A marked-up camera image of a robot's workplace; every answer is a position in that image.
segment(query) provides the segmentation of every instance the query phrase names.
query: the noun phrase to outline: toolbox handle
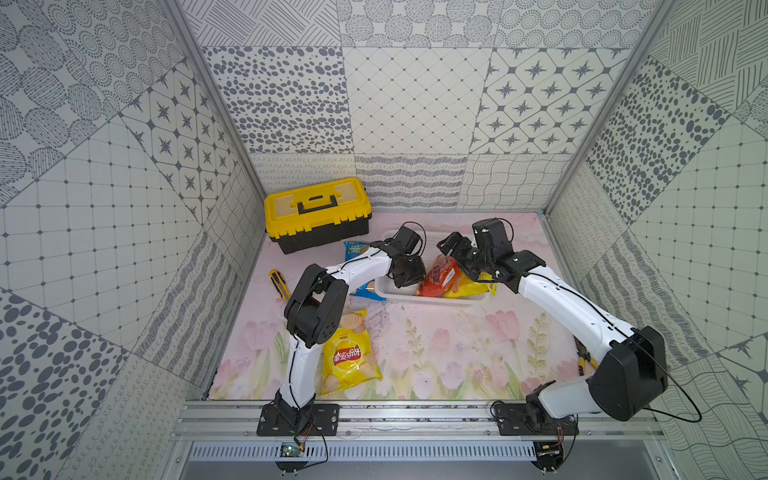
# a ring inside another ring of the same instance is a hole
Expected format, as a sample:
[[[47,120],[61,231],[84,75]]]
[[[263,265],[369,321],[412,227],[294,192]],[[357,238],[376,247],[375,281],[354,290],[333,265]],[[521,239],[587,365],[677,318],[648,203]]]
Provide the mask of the toolbox handle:
[[[312,197],[312,198],[310,198],[310,200],[317,200],[319,198],[323,198],[323,196],[319,195],[317,197]],[[322,205],[320,207],[314,207],[314,208],[309,208],[309,209],[305,210],[303,202],[299,202],[296,205],[296,207],[299,209],[299,215],[304,215],[304,214],[308,214],[309,212],[314,212],[314,211],[317,211],[317,210],[323,210],[325,208],[338,207],[338,206],[339,206],[339,202],[336,201],[336,195],[331,195],[331,203],[330,204]]]

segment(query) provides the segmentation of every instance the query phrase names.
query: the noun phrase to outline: lay's logo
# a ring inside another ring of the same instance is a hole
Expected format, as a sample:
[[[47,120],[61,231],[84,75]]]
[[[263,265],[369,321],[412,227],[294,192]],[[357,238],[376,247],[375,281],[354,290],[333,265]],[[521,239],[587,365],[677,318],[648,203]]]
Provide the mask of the lay's logo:
[[[354,360],[359,360],[361,356],[362,352],[360,351],[360,347],[358,345],[348,349],[338,349],[333,355],[333,365],[339,365],[342,362],[352,362]]]

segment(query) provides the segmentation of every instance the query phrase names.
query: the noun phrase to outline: blue chip bag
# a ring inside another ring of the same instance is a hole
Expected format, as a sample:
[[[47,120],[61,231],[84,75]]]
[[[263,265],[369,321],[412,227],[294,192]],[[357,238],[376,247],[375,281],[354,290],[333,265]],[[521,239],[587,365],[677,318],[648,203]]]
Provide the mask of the blue chip bag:
[[[344,261],[351,260],[361,253],[368,250],[368,244],[365,242],[344,242],[344,247],[346,248],[346,251],[344,252]],[[385,302],[386,298],[382,298],[378,295],[376,295],[376,292],[373,290],[373,284],[375,280],[371,280],[366,285],[361,286],[359,289],[355,290],[354,292],[350,293],[349,295],[353,296],[361,296],[363,298],[369,298],[371,300],[376,300],[377,302]]]

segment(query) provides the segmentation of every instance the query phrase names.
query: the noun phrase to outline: yellow toolbox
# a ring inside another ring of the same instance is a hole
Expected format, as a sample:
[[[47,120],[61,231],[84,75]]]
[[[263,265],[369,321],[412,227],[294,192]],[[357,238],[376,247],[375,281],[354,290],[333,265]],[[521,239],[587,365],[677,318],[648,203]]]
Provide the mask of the yellow toolbox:
[[[368,233],[371,203],[360,180],[271,194],[264,201],[266,232],[283,253],[317,247]]]

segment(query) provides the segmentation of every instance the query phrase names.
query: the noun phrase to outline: metal vent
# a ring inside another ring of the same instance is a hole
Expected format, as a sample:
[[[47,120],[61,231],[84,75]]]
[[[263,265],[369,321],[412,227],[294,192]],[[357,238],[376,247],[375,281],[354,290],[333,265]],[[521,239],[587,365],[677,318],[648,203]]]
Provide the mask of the metal vent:
[[[190,453],[191,462],[318,462],[326,457],[322,440],[306,443],[306,456],[279,457],[281,441],[252,442],[195,442]],[[329,442],[329,459],[335,462],[399,462],[399,461],[532,461],[535,460],[533,442],[527,440],[438,440],[424,442],[363,441]]]

